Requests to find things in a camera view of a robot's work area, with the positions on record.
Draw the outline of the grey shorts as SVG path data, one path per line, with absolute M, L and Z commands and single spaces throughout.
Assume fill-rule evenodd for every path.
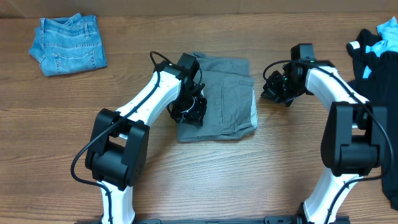
M 250 62 L 192 52 L 202 70 L 207 109 L 203 126 L 177 125 L 180 142 L 239 139 L 258 127 L 254 79 Z

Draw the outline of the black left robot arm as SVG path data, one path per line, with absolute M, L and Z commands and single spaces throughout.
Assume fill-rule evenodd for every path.
M 100 223 L 133 223 L 133 187 L 147 158 L 149 131 L 163 110 L 176 123 L 203 125 L 207 100 L 205 84 L 195 81 L 200 64 L 189 54 L 177 63 L 155 63 L 149 83 L 115 111 L 102 109 L 96 116 L 85 166 L 101 189 Z

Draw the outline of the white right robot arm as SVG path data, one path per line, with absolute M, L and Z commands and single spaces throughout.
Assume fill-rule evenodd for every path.
M 328 110 L 320 152 L 323 172 L 295 215 L 270 216 L 265 223 L 349 223 L 337 215 L 358 182 L 370 181 L 392 144 L 386 132 L 387 108 L 355 92 L 328 60 L 317 60 L 312 44 L 297 44 L 283 72 L 265 76 L 262 98 L 290 106 L 301 95 L 316 96 Z

